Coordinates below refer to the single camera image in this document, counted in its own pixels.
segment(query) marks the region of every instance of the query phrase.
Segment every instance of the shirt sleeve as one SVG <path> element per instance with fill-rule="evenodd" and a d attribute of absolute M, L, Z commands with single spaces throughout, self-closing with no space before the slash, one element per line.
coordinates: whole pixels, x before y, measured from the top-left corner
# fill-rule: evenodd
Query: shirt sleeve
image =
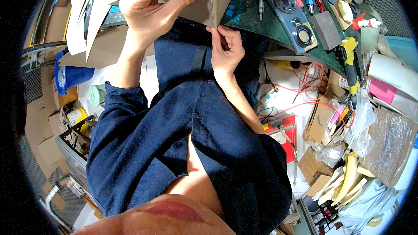
<path fill-rule="evenodd" d="M 107 185 L 115 181 L 113 173 L 120 170 L 117 165 L 124 142 L 133 134 L 149 110 L 148 100 L 139 86 L 122 89 L 111 86 L 107 81 L 105 88 L 105 109 L 91 133 L 86 166 L 89 186 L 94 187 L 95 191 L 101 190 L 100 197 L 106 196 L 102 194 L 103 191 L 110 190 Z M 103 212 L 108 210 L 98 204 Z"/>

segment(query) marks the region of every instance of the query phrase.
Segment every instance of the electronic device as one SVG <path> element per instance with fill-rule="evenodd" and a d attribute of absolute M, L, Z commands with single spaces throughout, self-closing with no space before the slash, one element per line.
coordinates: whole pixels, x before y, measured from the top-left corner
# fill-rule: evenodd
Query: electronic device
<path fill-rule="evenodd" d="M 268 2 L 282 22 L 296 53 L 305 53 L 318 45 L 311 24 L 296 0 Z"/>

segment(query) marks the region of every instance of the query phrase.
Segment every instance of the blue bucket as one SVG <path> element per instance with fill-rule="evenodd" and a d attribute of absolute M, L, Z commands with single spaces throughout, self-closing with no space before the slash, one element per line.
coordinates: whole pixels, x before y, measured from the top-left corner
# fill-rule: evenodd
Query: blue bucket
<path fill-rule="evenodd" d="M 68 89 L 90 80 L 94 74 L 94 68 L 59 66 L 63 56 L 63 51 L 56 54 L 54 69 L 55 86 L 61 96 L 66 95 Z"/>

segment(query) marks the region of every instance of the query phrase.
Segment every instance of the yellow can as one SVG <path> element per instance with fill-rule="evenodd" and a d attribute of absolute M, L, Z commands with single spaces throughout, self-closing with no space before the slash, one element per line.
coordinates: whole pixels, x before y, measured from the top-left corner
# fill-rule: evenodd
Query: yellow can
<path fill-rule="evenodd" d="M 77 123 L 81 122 L 82 120 L 87 118 L 86 110 L 84 110 L 83 107 L 79 107 L 76 110 L 70 112 L 67 114 L 67 122 L 70 125 L 70 127 L 73 127 Z M 85 131 L 87 129 L 88 125 L 85 123 L 81 127 L 81 131 Z"/>

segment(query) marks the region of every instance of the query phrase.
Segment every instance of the person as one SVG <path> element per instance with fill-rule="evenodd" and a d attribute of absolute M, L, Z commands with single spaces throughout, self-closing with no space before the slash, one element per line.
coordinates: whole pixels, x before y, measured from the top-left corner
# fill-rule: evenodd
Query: person
<path fill-rule="evenodd" d="M 262 51 L 246 37 L 244 60 L 239 31 L 175 21 L 194 1 L 120 0 L 129 29 L 86 167 L 107 218 L 75 234 L 268 234 L 286 217 L 286 154 L 249 103 Z M 147 107 L 154 41 L 160 92 Z"/>

